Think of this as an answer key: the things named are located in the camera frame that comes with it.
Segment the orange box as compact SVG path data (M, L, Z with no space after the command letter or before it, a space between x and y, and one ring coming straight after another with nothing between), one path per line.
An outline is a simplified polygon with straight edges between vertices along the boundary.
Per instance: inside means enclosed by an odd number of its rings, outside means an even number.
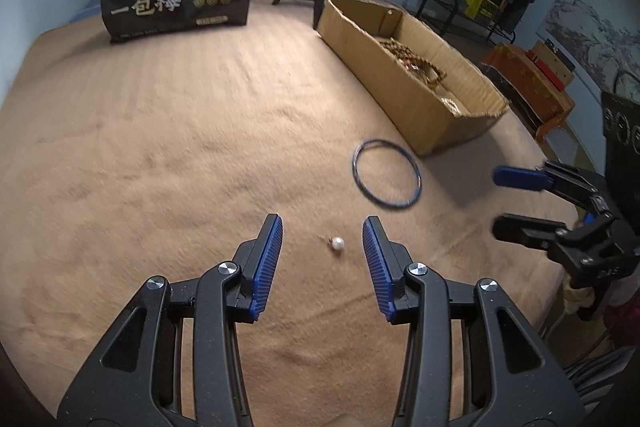
M538 143L552 129L561 127L575 107L570 96L559 90L518 46L495 46L478 67L524 117Z

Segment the cardboard box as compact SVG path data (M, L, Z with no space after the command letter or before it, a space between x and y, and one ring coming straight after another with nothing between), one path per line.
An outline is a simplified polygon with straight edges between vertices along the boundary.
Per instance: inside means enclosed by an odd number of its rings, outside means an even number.
M509 109L475 65L395 5L328 0L318 31L420 157L478 138Z

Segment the black metal rack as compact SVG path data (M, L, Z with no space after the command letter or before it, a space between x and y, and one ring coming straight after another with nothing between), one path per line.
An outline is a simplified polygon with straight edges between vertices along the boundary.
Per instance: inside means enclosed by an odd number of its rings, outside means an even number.
M484 40L492 46L496 39L506 40L511 44L516 40L514 31L505 31L494 20L473 20L465 15L459 0L421 0L413 16L430 25L441 37L448 34L468 37L477 42Z

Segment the yellow box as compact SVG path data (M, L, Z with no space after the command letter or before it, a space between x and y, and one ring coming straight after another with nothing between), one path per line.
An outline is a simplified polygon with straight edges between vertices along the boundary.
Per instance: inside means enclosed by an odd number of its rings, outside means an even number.
M464 0L464 15L470 20L493 20L500 12L500 6L490 0Z

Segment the single pearl pin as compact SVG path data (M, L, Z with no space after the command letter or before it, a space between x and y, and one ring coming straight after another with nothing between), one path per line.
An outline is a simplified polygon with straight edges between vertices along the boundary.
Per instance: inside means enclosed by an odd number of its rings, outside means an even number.
M320 241L329 248L332 253L341 254L345 250L345 241L340 236L319 236Z

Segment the tan bed blanket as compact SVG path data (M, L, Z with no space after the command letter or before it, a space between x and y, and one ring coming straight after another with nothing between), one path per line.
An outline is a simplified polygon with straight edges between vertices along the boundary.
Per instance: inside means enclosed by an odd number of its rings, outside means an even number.
M407 331L378 311L361 244L386 233L445 279L496 280L544 321L561 271L496 241L503 212L568 221L547 194L496 187L544 153L512 113L409 164L384 110L297 3L252 0L245 26L111 43L99 17L41 34L1 109L1 341L56 412L85 359L154 275L196 279L283 221L265 309L238 340L258 426L349 413L386 426ZM340 236L341 254L319 236Z

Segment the landscape wall painting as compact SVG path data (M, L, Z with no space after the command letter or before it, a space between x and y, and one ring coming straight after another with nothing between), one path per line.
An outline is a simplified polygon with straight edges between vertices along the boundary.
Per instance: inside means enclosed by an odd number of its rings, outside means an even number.
M540 30L602 90L639 98L639 0L554 0Z

